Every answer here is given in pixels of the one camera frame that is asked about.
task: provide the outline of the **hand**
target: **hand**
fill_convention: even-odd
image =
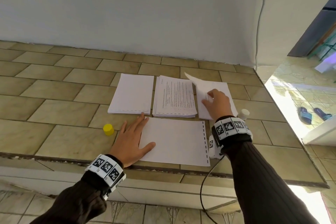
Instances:
[[[122,125],[119,136],[109,154],[119,159],[124,167],[134,164],[155,147],[155,142],[151,142],[144,148],[139,149],[141,132],[148,120],[148,117],[145,118],[144,113],[141,113],[127,129],[127,121]]]
[[[208,95],[213,98],[213,102],[203,99],[202,103],[207,108],[213,120],[217,120],[222,116],[232,115],[230,99],[222,92],[213,89],[208,92]]]

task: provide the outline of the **pair of slippers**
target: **pair of slippers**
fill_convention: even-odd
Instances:
[[[333,115],[330,113],[325,113],[320,108],[314,108],[314,112],[324,121],[330,119]],[[307,111],[305,107],[299,107],[298,110],[299,117],[301,121],[310,125],[312,123],[312,114]]]

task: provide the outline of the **person's right hand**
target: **person's right hand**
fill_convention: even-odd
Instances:
[[[232,115],[230,99],[222,92],[213,89],[208,92],[208,95],[213,98],[213,102],[203,99],[202,103],[207,108],[213,120],[217,120],[222,116]]]

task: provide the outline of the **yellow cap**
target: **yellow cap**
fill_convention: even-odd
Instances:
[[[114,133],[113,126],[111,124],[105,124],[103,127],[104,133],[107,136],[110,136]]]

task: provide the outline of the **white paper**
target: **white paper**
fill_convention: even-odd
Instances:
[[[121,74],[108,113],[150,114],[154,76]]]
[[[213,89],[217,89],[222,91],[227,97],[230,99],[231,111],[234,116],[238,115],[235,104],[233,103],[233,99],[231,97],[230,90],[228,88],[228,84],[226,82],[211,82],[211,81],[203,81],[201,79],[195,78],[187,73],[184,73],[186,77],[192,81],[196,86],[196,95],[197,95],[197,105],[198,105],[198,117],[204,120],[212,120],[207,108],[201,102],[203,99],[207,99],[209,101],[213,101],[212,97],[208,95],[208,92]]]
[[[153,115],[195,117],[197,114],[190,80],[160,76],[156,80]]]
[[[139,148],[156,146],[141,160],[209,167],[205,122],[149,118],[143,128]]]

